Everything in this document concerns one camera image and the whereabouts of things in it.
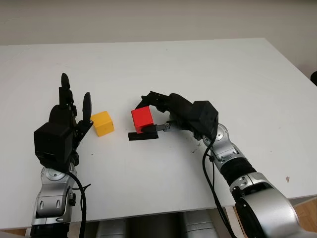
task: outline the robotic hand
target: robotic hand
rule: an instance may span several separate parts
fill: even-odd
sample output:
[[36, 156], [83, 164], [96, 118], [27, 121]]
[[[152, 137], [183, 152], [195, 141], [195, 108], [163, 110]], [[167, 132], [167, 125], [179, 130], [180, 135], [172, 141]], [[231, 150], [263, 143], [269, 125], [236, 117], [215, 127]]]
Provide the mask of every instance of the robotic hand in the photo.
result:
[[86, 198], [76, 177], [75, 166], [79, 164], [76, 149], [93, 125], [90, 120], [89, 92], [84, 97], [83, 119], [76, 123], [76, 116], [77, 110], [69, 80], [63, 73], [59, 88], [59, 105], [51, 110], [49, 122], [34, 132], [35, 154], [44, 167], [41, 171], [42, 188], [35, 202], [31, 237], [67, 237], [72, 206], [76, 203], [76, 194], [72, 191], [74, 181], [82, 193], [83, 220], [80, 234], [83, 237]]
[[164, 125], [150, 125], [142, 128], [141, 134], [131, 139], [158, 138], [157, 131], [185, 129], [193, 132], [197, 140], [207, 146], [203, 157], [203, 169], [211, 187], [217, 208], [229, 233], [235, 237], [220, 206], [205, 167], [207, 153], [223, 175], [236, 202], [236, 209], [249, 238], [317, 238], [316, 233], [304, 231], [296, 212], [288, 199], [279, 192], [263, 174], [257, 172], [239, 148], [230, 139], [225, 126], [218, 124], [218, 112], [209, 101], [195, 101], [193, 104], [178, 94], [169, 96], [150, 92], [142, 96], [137, 108], [155, 106], [160, 112], [169, 111], [171, 121]]

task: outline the black cable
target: black cable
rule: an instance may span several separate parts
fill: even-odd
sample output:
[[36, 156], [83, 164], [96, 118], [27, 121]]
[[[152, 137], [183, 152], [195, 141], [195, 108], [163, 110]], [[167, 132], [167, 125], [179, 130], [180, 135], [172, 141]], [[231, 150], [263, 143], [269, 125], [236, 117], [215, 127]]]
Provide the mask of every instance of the black cable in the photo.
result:
[[80, 224], [80, 232], [79, 232], [79, 238], [84, 238], [85, 228], [86, 228], [86, 216], [87, 216], [87, 204], [86, 204], [86, 195], [85, 190], [83, 186], [81, 185], [79, 179], [71, 172], [67, 172], [67, 175], [69, 175], [78, 185], [78, 188], [81, 192], [81, 197], [83, 202], [81, 203], [82, 206], [82, 217], [81, 217], [81, 224]]
[[[91, 183], [86, 185], [86, 186], [83, 186], [84, 192], [86, 191], [86, 188], [88, 188], [90, 185], [91, 185]], [[80, 210], [81, 210], [81, 212], [83, 212], [83, 196], [80, 196]]]
[[[227, 227], [228, 232], [229, 232], [229, 234], [231, 235], [231, 237], [232, 237], [232, 238], [237, 238], [237, 237], [235, 236], [235, 234], [234, 234], [234, 232], [233, 232], [231, 226], [230, 226], [230, 223], [229, 223], [229, 221], [228, 221], [228, 219], [227, 219], [227, 217], [226, 217], [226, 215], [225, 215], [225, 213], [224, 213], [222, 207], [221, 207], [221, 204], [220, 204], [220, 202], [219, 202], [219, 200], [218, 200], [217, 194], [216, 194], [216, 192], [215, 192], [215, 190], [214, 190], [214, 187], [213, 187], [213, 185], [212, 185], [212, 183], [211, 183], [211, 181], [210, 181], [210, 179], [209, 179], [209, 176], [208, 176], [208, 174], [207, 174], [205, 162], [206, 162], [206, 156], [209, 156], [209, 157], [210, 157], [210, 155], [208, 155], [208, 151], [211, 149], [211, 147], [212, 147], [212, 143], [210, 143], [210, 144], [207, 146], [207, 149], [206, 149], [206, 151], [204, 152], [204, 155], [203, 155], [203, 171], [204, 171], [204, 175], [205, 175], [206, 180], [207, 180], [207, 182], [208, 182], [208, 185], [209, 185], [209, 187], [210, 187], [210, 189], [211, 189], [211, 192], [212, 192], [212, 195], [213, 195], [215, 204], [216, 204], [216, 206], [217, 206], [217, 210], [218, 210], [218, 212], [219, 212], [219, 215], [220, 215], [220, 217], [221, 217], [221, 219], [222, 219], [224, 225]], [[213, 182], [213, 184], [214, 184], [214, 165], [213, 165], [212, 182]]]

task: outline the white table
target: white table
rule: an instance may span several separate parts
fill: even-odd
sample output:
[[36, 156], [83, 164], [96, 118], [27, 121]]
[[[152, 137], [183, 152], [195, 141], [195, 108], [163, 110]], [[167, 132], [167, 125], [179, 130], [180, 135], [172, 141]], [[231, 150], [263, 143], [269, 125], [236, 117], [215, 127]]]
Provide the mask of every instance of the white table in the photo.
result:
[[[87, 220], [215, 207], [205, 146], [191, 133], [128, 140], [130, 111], [150, 90], [209, 100], [232, 141], [286, 197], [317, 194], [317, 88], [265, 39], [1, 46], [0, 229], [31, 224], [42, 168], [33, 132], [58, 103], [62, 72], [78, 111], [90, 91], [93, 114], [108, 111], [115, 126], [103, 137], [91, 129], [78, 148], [79, 179], [92, 184]], [[168, 119], [152, 113], [155, 123]], [[222, 205], [233, 205], [219, 172], [215, 179]], [[77, 202], [72, 221], [81, 219]]]

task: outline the floor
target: floor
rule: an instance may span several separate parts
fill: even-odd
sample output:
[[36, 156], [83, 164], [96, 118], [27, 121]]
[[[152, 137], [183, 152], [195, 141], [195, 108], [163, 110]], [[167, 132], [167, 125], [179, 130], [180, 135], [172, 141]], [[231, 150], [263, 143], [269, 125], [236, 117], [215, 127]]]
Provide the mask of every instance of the floor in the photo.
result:
[[[301, 226], [306, 230], [310, 232], [316, 232], [317, 233], [317, 198], [313, 198], [309, 201], [306, 201], [304, 203], [300, 203], [294, 206], [294, 209], [298, 215], [299, 221]], [[147, 217], [141, 217], [136, 218], [141, 219], [144, 223], [144, 227], [147, 227], [146, 224], [149, 222], [150, 219], [147, 219]], [[140, 227], [137, 227], [134, 232], [138, 231], [140, 232], [142, 229], [139, 229]], [[10, 230], [6, 231], [8, 233], [24, 236], [26, 229], [18, 229], [18, 230]]]

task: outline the silver robot arm segment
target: silver robot arm segment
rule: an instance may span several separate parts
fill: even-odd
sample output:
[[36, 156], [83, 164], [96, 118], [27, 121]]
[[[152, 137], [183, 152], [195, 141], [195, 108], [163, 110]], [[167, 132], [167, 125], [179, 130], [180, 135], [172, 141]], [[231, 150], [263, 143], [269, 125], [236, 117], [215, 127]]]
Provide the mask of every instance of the silver robot arm segment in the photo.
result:
[[[77, 174], [70, 163], [70, 172]], [[71, 221], [72, 206], [76, 194], [72, 188], [74, 180], [64, 173], [43, 167], [42, 187], [39, 192], [32, 218], [32, 237], [67, 237]]]
[[[203, 138], [206, 146], [208, 138]], [[211, 147], [213, 161], [230, 186], [243, 228], [250, 238], [317, 238], [304, 231], [288, 199], [248, 162], [229, 139], [225, 126]]]

